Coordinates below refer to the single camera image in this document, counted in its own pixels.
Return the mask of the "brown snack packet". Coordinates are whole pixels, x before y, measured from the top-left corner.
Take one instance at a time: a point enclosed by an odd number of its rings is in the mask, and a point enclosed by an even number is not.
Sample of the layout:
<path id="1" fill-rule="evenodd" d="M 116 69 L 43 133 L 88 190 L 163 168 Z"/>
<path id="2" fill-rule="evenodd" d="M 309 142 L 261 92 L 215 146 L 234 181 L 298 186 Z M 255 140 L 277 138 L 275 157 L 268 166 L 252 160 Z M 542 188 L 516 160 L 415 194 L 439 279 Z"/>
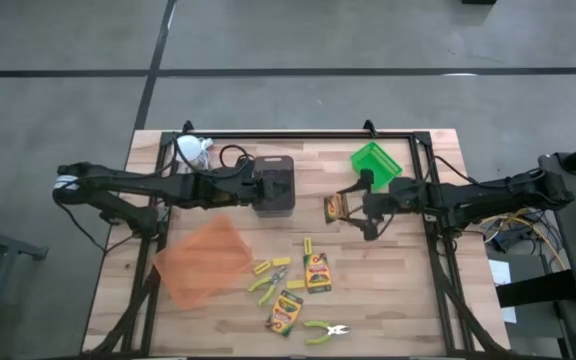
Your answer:
<path id="1" fill-rule="evenodd" d="M 345 193 L 335 193 L 324 198 L 325 223 L 346 221 L 349 218 L 349 207 Z"/>

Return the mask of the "dark grey plastic bin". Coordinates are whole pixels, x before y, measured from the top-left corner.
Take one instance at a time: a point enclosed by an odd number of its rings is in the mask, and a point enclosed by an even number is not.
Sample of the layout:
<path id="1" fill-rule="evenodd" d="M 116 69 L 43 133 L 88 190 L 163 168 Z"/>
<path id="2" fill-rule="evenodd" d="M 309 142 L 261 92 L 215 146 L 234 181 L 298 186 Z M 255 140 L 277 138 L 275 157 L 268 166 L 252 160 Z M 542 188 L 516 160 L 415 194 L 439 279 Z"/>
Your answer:
<path id="1" fill-rule="evenodd" d="M 263 200 L 253 204 L 252 209 L 260 218 L 289 217 L 295 206 L 295 172 L 292 157 L 283 156 L 259 156 L 254 161 L 253 173 L 261 178 L 270 177 L 285 182 L 284 189 L 289 195 L 280 200 Z"/>

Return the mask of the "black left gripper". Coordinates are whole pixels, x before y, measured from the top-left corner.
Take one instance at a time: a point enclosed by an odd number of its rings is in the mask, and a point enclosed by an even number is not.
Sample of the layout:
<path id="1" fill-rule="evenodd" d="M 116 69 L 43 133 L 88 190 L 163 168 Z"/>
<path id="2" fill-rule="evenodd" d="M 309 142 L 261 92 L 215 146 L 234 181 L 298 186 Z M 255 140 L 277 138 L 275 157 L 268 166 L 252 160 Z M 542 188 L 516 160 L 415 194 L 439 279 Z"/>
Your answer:
<path id="1" fill-rule="evenodd" d="M 263 200 L 280 200 L 289 195 L 285 182 L 270 177 L 259 177 L 254 173 L 242 172 L 229 178 L 212 180 L 211 206 L 248 206 Z"/>

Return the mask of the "white paper sheet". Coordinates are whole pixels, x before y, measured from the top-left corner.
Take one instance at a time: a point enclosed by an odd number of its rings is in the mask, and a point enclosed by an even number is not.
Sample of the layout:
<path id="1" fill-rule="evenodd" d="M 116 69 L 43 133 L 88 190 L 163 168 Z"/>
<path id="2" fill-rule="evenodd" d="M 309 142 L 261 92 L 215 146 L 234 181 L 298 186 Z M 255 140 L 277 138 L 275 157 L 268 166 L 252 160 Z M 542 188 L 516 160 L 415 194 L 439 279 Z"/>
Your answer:
<path id="1" fill-rule="evenodd" d="M 510 266 L 508 262 L 489 260 L 489 266 L 496 286 L 507 285 L 512 282 Z M 502 318 L 505 323 L 516 324 L 517 315 L 514 307 L 502 307 Z"/>

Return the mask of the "orange translucent plastic bin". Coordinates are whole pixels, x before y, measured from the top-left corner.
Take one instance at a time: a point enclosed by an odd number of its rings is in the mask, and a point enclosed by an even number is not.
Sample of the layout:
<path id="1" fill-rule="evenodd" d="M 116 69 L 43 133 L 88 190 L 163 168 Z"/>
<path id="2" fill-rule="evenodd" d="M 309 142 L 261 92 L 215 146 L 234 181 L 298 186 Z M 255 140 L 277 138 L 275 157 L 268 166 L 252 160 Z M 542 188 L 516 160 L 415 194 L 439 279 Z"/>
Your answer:
<path id="1" fill-rule="evenodd" d="M 164 286 L 181 310 L 204 306 L 210 296 L 230 287 L 252 263 L 252 250 L 226 215 L 213 218 L 154 257 Z"/>

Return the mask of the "pale green block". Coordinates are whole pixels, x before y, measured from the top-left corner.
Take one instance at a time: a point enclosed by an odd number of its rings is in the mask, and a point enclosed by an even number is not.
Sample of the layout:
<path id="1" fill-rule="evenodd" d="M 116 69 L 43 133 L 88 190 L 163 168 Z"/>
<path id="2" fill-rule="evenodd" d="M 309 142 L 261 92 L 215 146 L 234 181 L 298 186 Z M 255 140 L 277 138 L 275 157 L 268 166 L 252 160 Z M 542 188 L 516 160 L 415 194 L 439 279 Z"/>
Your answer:
<path id="1" fill-rule="evenodd" d="M 306 328 L 320 328 L 320 329 L 325 331 L 325 333 L 322 336 L 319 336 L 317 338 L 307 339 L 305 341 L 305 343 L 307 345 L 319 345 L 319 344 L 327 342 L 333 336 L 345 335 L 351 331 L 350 327 L 347 325 L 342 325 L 342 324 L 331 325 L 330 323 L 325 322 L 325 321 L 309 320 L 309 321 L 305 321 L 303 323 L 303 325 Z"/>
<path id="2" fill-rule="evenodd" d="M 275 293 L 277 284 L 285 277 L 287 272 L 288 267 L 286 265 L 282 265 L 272 275 L 266 276 L 254 282 L 247 288 L 247 292 L 252 293 L 261 286 L 267 286 L 266 292 L 257 302 L 259 306 L 263 306 Z"/>

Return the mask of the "green plastic mesh basket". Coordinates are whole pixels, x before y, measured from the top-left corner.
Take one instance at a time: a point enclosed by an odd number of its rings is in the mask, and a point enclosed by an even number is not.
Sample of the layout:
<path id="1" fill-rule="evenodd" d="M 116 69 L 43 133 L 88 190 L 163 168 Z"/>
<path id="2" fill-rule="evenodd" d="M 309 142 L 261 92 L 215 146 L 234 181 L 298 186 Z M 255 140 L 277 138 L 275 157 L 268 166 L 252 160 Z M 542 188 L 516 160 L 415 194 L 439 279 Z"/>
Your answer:
<path id="1" fill-rule="evenodd" d="M 353 153 L 350 161 L 357 173 L 362 170 L 372 171 L 374 178 L 371 190 L 373 192 L 388 185 L 403 172 L 401 166 L 375 142 L 370 142 Z"/>

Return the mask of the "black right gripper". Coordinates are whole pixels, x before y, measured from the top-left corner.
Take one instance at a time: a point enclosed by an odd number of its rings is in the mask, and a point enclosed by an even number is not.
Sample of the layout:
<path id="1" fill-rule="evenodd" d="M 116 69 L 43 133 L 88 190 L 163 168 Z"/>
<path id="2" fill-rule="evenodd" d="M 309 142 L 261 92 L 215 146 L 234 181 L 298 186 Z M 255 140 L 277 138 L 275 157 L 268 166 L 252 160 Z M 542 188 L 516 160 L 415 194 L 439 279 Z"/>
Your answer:
<path id="1" fill-rule="evenodd" d="M 355 192 L 367 193 L 367 218 L 347 218 L 344 222 L 358 228 L 365 241 L 374 241 L 379 235 L 377 225 L 383 221 L 387 214 L 397 214 L 402 210 L 402 203 L 398 191 L 404 187 L 403 179 L 394 179 L 388 185 L 388 191 L 372 192 L 374 174 L 370 169 L 361 169 L 359 179 L 354 185 L 342 189 L 339 194 L 349 194 Z"/>

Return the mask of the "black metal table frame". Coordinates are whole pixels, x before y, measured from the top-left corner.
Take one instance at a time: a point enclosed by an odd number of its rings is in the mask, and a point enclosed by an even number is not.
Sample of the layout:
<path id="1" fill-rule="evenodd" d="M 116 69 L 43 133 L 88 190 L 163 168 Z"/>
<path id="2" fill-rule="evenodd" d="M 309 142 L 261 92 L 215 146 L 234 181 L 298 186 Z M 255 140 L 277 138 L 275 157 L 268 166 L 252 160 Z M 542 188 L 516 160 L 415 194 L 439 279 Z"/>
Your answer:
<path id="1" fill-rule="evenodd" d="M 430 259 L 440 247 L 429 247 L 423 218 L 400 215 L 383 235 L 365 241 L 361 232 L 344 224 L 326 224 L 324 197 L 353 184 L 357 178 L 350 156 L 369 142 L 378 143 L 402 167 L 405 175 L 424 174 L 426 157 L 438 157 L 438 175 L 444 182 L 462 184 L 464 156 L 453 129 L 381 130 L 259 130 L 221 131 L 213 136 L 214 161 L 231 162 L 242 152 L 287 155 L 293 158 L 296 206 L 291 216 L 259 218 L 249 207 L 228 207 L 229 216 L 256 262 L 290 256 L 290 278 L 303 273 L 305 237 L 328 256 L 332 290 L 304 293 L 304 307 L 288 337 L 265 327 L 268 306 L 259 306 L 258 294 L 248 293 L 254 275 L 244 272 L 234 283 L 210 296 L 196 309 L 181 310 L 168 291 L 138 310 L 133 342 L 128 351 L 99 353 L 97 348 L 128 306 L 139 244 L 125 226 L 113 229 L 111 253 L 104 259 L 82 360 L 338 360 L 341 358 L 439 357 L 445 354 L 443 333 L 451 330 L 455 342 L 462 331 L 453 306 L 442 322 Z M 306 328 L 309 320 L 347 325 L 351 331 L 319 345 L 305 341 L 322 336 L 320 328 Z"/>

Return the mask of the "yellow green crayon box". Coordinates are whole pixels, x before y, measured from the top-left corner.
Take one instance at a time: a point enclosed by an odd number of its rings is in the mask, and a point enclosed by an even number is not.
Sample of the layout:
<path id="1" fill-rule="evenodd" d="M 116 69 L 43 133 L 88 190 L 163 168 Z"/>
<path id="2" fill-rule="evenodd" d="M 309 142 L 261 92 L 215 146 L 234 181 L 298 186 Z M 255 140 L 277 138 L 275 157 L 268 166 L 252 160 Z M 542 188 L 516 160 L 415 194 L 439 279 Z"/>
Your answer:
<path id="1" fill-rule="evenodd" d="M 288 337 L 303 308 L 304 300 L 286 290 L 282 290 L 272 306 L 265 327 L 279 335 Z"/>
<path id="2" fill-rule="evenodd" d="M 305 285 L 310 294 L 332 290 L 332 277 L 325 253 L 312 253 L 303 256 Z"/>

